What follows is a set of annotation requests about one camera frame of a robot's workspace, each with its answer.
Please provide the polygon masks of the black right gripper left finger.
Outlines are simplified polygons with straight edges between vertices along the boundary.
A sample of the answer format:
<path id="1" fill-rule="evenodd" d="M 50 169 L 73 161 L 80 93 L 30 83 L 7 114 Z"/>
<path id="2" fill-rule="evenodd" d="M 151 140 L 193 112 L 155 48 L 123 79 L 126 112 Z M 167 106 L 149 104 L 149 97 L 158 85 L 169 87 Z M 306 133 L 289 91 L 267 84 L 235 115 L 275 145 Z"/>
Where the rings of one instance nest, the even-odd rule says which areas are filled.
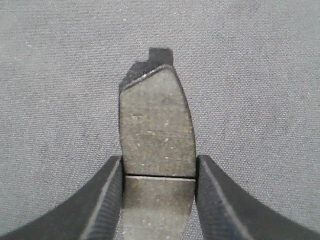
<path id="1" fill-rule="evenodd" d="M 112 240 L 123 197 L 123 163 L 112 156 L 71 198 L 2 240 Z"/>

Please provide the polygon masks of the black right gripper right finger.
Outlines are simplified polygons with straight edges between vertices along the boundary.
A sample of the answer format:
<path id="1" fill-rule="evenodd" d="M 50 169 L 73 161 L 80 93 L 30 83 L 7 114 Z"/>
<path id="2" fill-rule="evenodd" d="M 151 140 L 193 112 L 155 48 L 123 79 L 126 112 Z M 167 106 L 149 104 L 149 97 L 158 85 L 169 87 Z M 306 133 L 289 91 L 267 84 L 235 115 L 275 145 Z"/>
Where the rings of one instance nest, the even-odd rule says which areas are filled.
<path id="1" fill-rule="evenodd" d="M 205 240 L 318 240 L 319 233 L 267 207 L 208 155 L 197 158 L 196 206 Z"/>

